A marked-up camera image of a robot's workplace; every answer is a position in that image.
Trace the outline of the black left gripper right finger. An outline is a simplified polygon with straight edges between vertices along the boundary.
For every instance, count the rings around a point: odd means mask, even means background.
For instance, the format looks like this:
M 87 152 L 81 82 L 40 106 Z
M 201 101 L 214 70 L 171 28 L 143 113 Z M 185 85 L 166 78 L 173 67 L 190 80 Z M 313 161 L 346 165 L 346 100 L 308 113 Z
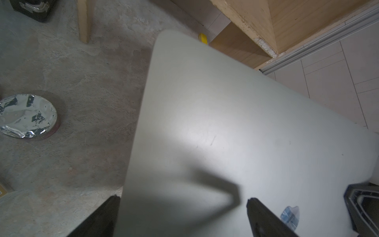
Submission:
M 250 198 L 246 207 L 254 237 L 298 237 L 257 198 Z

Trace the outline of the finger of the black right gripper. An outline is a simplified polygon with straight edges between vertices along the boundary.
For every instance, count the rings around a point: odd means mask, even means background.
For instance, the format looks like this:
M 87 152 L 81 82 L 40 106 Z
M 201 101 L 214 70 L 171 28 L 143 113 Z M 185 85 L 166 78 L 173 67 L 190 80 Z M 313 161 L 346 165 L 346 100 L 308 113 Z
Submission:
M 379 235 L 379 187 L 373 183 L 351 184 L 344 201 L 352 228 L 360 237 Z

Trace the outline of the silver laptop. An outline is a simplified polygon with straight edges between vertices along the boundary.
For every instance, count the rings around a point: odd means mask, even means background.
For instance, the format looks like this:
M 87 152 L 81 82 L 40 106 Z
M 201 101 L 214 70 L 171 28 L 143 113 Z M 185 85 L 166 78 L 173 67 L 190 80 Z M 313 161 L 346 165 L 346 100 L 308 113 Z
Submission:
M 379 137 L 177 31 L 154 44 L 116 237 L 250 237 L 246 204 L 300 237 L 350 237 L 343 200 L 368 181 Z

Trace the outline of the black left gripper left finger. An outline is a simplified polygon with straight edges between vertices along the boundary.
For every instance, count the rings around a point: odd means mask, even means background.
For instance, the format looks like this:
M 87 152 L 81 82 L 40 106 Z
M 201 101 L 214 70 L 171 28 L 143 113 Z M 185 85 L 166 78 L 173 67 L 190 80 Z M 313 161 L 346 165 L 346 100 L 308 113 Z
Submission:
M 120 197 L 110 196 L 78 225 L 68 237 L 112 237 L 117 221 Z

